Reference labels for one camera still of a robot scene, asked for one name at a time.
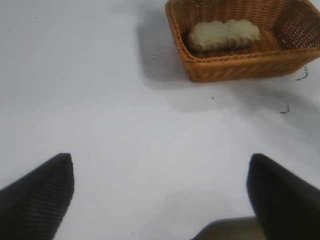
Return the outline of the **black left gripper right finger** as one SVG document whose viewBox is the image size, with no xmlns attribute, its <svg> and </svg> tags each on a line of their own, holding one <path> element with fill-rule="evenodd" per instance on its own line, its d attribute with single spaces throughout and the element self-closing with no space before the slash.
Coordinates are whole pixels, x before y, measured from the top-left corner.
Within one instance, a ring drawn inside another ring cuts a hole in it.
<svg viewBox="0 0 320 240">
<path fill-rule="evenodd" d="M 251 156 L 248 197 L 268 240 L 318 240 L 320 190 L 261 153 Z"/>
</svg>

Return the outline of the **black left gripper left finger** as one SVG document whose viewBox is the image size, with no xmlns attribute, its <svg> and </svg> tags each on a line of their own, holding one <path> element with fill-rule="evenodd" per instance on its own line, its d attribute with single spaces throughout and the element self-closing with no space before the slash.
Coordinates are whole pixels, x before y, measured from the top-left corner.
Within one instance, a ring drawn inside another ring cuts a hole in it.
<svg viewBox="0 0 320 240">
<path fill-rule="evenodd" d="M 59 153 L 0 191 L 2 240 L 52 240 L 75 191 L 71 154 Z"/>
</svg>

